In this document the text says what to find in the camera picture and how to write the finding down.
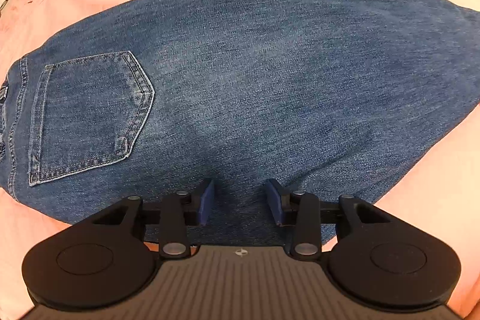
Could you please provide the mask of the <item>blue denim jeans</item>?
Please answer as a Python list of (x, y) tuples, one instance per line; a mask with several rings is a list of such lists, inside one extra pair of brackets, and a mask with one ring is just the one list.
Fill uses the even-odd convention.
[(209, 244), (276, 245), (263, 184), (386, 194), (479, 104), (479, 13), (448, 0), (133, 0), (1, 87), (1, 186), (66, 223), (216, 182)]

